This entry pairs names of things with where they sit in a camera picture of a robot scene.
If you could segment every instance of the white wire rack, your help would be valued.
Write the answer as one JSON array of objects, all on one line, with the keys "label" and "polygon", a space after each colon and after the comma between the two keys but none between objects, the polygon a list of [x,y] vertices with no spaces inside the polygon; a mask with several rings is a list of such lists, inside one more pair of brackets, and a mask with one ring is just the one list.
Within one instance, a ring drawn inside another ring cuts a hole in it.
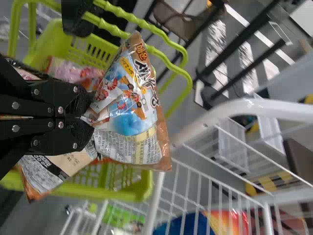
[{"label": "white wire rack", "polygon": [[[269,125],[270,134],[251,139],[245,128],[231,119],[239,115],[276,120],[280,128]],[[203,228],[198,227],[203,214],[209,221],[204,233],[207,235],[210,231],[219,235],[313,234],[312,184],[289,170],[285,152],[268,148],[268,143],[277,141],[277,137],[293,138],[312,148],[312,122],[313,107],[298,103],[245,98],[213,108],[172,138],[173,171],[166,175],[156,173],[149,201],[105,201],[99,206],[90,233],[82,231],[81,216],[76,217],[81,221],[76,222],[76,231],[71,234],[150,235],[163,226],[164,235],[197,235],[203,234]],[[258,193],[248,196],[248,187]],[[144,217],[141,233],[125,232],[130,225],[123,224],[123,216],[119,226],[110,220],[104,223],[108,205]],[[187,216],[190,213],[194,213],[192,222]],[[179,232],[172,227],[174,219],[181,220]],[[187,233],[189,227],[193,228],[192,233]]]}]

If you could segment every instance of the plastic bag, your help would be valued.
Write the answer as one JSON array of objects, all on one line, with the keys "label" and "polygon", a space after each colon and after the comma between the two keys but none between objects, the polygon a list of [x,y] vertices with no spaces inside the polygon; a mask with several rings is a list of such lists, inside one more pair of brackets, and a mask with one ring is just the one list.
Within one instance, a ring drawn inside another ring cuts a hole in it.
[{"label": "plastic bag", "polygon": [[86,91],[95,91],[104,75],[104,71],[91,66],[80,66],[74,62],[49,56],[48,66],[43,70],[50,76],[69,83],[79,83]]},{"label": "plastic bag", "polygon": [[82,119],[95,128],[92,140],[104,159],[171,170],[156,78],[139,32],[119,48]]},{"label": "plastic bag", "polygon": [[[242,227],[240,226],[240,213],[242,218]],[[248,235],[248,218],[245,212],[239,211],[212,211],[210,214],[210,220],[208,221],[209,214],[207,211],[199,212],[197,234],[207,234],[207,223],[209,223],[210,235],[225,235],[225,234],[241,234]],[[184,221],[184,232],[183,235],[194,235],[196,214],[189,213],[185,216]],[[182,216],[175,218],[170,223],[169,234],[181,234]],[[165,235],[166,234],[167,222],[158,226],[154,231],[153,235]]]}]

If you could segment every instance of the chair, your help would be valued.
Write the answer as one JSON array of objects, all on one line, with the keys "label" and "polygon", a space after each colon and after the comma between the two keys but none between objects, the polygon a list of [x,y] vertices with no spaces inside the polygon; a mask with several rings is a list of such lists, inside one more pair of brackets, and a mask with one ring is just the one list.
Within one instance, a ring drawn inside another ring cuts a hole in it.
[{"label": "chair", "polygon": [[[179,13],[169,4],[167,4],[165,0],[159,0],[153,8],[153,16],[161,26],[165,27],[170,32],[173,32],[185,42],[188,42],[189,40],[193,39],[194,34],[197,32],[197,30],[204,23],[206,23],[206,20],[212,13],[214,7],[214,5],[210,5],[197,16],[192,16],[184,13]],[[209,24],[220,19],[225,12],[225,7],[223,7],[219,11],[219,13],[211,20],[211,22],[209,22]]]}]

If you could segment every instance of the metal bolt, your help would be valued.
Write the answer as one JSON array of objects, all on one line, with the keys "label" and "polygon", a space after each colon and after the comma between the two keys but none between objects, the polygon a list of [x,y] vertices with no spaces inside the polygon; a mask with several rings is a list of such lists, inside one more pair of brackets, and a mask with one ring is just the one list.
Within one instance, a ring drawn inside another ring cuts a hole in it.
[{"label": "metal bolt", "polygon": [[60,129],[62,129],[62,128],[64,127],[64,123],[63,123],[62,121],[60,121],[58,127],[59,127]]},{"label": "metal bolt", "polygon": [[60,106],[60,107],[58,108],[58,113],[59,113],[59,114],[62,114],[63,111],[64,111],[64,110],[63,110],[63,107]]},{"label": "metal bolt", "polygon": [[34,90],[34,94],[35,94],[35,95],[39,95],[39,90],[38,90],[38,89],[35,89],[35,90]]},{"label": "metal bolt", "polygon": [[39,141],[38,140],[34,140],[33,141],[33,146],[37,146],[39,144]]},{"label": "metal bolt", "polygon": [[18,125],[13,125],[12,126],[12,131],[13,132],[18,132],[20,130],[20,126],[18,126]]},{"label": "metal bolt", "polygon": [[18,109],[19,107],[20,107],[20,104],[19,104],[18,102],[15,102],[15,101],[14,101],[14,102],[12,103],[12,108],[13,108],[13,109]]}]

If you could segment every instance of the floor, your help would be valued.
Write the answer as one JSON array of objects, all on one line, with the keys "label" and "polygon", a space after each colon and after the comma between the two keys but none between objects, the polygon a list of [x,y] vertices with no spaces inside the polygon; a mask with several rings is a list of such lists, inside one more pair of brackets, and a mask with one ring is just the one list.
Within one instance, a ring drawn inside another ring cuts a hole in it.
[{"label": "floor", "polygon": [[[145,8],[149,7],[147,2],[148,1],[145,1],[145,3],[142,4],[138,4],[138,6],[134,10],[134,13],[139,17],[142,17],[140,14],[137,13],[140,12],[141,14],[143,14]],[[170,0],[168,2],[172,6],[174,7],[176,6],[178,10],[181,10],[183,9],[184,4],[187,2],[187,0],[179,1],[178,5],[177,5],[178,2],[174,0]],[[245,3],[245,5],[240,5],[238,1],[234,0],[232,1],[230,6],[240,15],[242,15],[247,21],[251,21],[251,19],[257,14],[257,10],[260,9],[258,4],[259,3],[257,2],[253,2],[249,4]],[[1,7],[0,15],[9,18],[10,7],[11,1],[8,1],[8,3],[5,3]],[[195,15],[202,9],[203,4],[193,4],[191,5],[187,13]],[[25,12],[23,12],[22,17],[27,16],[27,10],[24,9],[24,11]],[[231,15],[227,15],[222,20],[222,22],[225,24],[226,43],[229,43],[236,36],[236,34],[243,29],[243,25],[237,20],[233,19],[233,16]],[[132,31],[133,28],[134,26],[130,24],[127,30]],[[283,48],[282,51],[285,54],[287,54],[292,60],[295,61],[302,55],[302,52],[299,49],[297,43],[299,36],[297,32],[294,31],[294,28],[292,28],[292,25],[289,25],[288,21],[286,22],[284,21],[284,24],[281,25],[281,28],[285,32],[288,30],[288,28],[290,28],[293,31],[288,35],[289,38],[292,40],[293,45],[291,47]],[[272,32],[272,28],[270,25],[266,25],[264,28],[260,30],[260,32],[273,42],[275,42],[275,40],[278,39],[277,35]],[[22,30],[22,33],[24,33],[27,36],[27,31]],[[143,38],[146,38],[149,35],[149,33],[143,30],[142,35]],[[203,55],[200,55],[200,48],[203,46],[204,43],[202,37],[204,36],[199,35],[198,38],[188,49],[189,63],[186,66],[186,70],[190,73],[192,78],[195,78],[195,68],[198,66],[198,64],[208,63],[208,60],[206,59],[208,53],[205,54],[204,60],[199,61],[199,58],[201,59],[201,57],[203,57]],[[173,34],[170,35],[170,38],[173,41],[178,40],[177,37]],[[250,45],[251,50],[249,53],[252,53],[253,58],[256,58],[257,55],[261,54],[264,50],[268,48],[264,43],[260,42],[260,40],[256,36],[252,36],[247,43],[249,43]],[[163,51],[169,58],[172,58],[174,56],[175,52],[172,49],[170,49],[167,45],[165,45],[162,42],[162,39],[159,38],[158,36],[154,36],[152,40],[149,42],[149,44],[154,45],[156,48]],[[5,53],[6,47],[7,47],[6,43],[0,42],[0,52]],[[20,34],[17,52],[18,53],[16,58],[18,59],[22,59],[27,53],[27,39],[22,34]],[[269,58],[269,61],[270,62],[266,63],[274,64],[278,68],[278,71],[281,71],[287,66],[289,66],[288,62],[283,60],[277,54],[272,55]],[[153,56],[151,57],[151,62],[154,65],[157,73],[159,72],[161,73],[161,71],[164,69],[164,65],[162,64],[162,62],[158,58],[154,58]],[[241,67],[244,66],[244,65],[241,66],[240,63],[241,61],[239,60],[239,51],[237,51],[226,61],[227,67],[226,71],[228,77],[234,76],[241,69]],[[264,65],[263,67],[259,66],[256,68],[256,74],[259,85],[263,84],[268,80],[268,75],[266,73]],[[170,73],[166,75],[162,83],[169,76]],[[165,91],[163,96],[160,98],[164,110],[167,110],[169,108],[171,101],[174,101],[174,98],[177,97],[181,92],[182,87],[185,85],[184,82],[182,82],[182,79],[183,79],[182,77],[178,76],[177,79],[171,85],[171,87],[167,91]],[[243,86],[237,86],[236,92],[240,93],[243,90],[244,90]],[[234,98],[236,97],[236,94],[234,91],[230,91],[229,96]],[[203,109],[200,105],[194,102],[194,97],[195,91],[193,90],[192,93],[188,96],[188,98],[183,102],[182,106],[178,110],[176,110],[174,114],[168,119],[167,127],[170,137],[177,133],[186,124],[192,122],[195,118],[201,116],[205,112],[205,109]],[[190,166],[193,166],[194,168],[198,169],[201,172],[208,173],[209,170],[212,176],[218,177],[222,182],[225,183],[231,182],[231,184],[239,191],[244,191],[244,185],[242,182],[232,178],[230,180],[230,176],[228,174],[221,172],[221,170],[218,167],[208,164],[208,162],[206,162],[204,159],[196,158],[195,155],[191,152],[188,151],[179,152],[177,156],[174,157],[179,158],[180,161]],[[164,185],[168,188],[173,187],[174,177],[175,177],[174,173],[168,173]],[[183,192],[184,187],[185,187],[184,180],[180,180],[178,185],[178,191],[181,190]],[[196,198],[196,196],[197,196],[196,191],[194,191],[194,195],[191,195],[191,197]],[[15,206],[11,215],[8,217],[5,224],[0,228],[0,234],[13,234],[13,235],[22,233],[43,234],[43,235],[58,234],[67,217],[66,214],[64,213],[64,206],[69,203],[75,204],[76,202],[77,200],[73,199],[49,196],[43,201],[29,205],[26,201],[26,198],[22,197],[18,204]],[[33,226],[33,221],[36,221],[37,226]]]}]

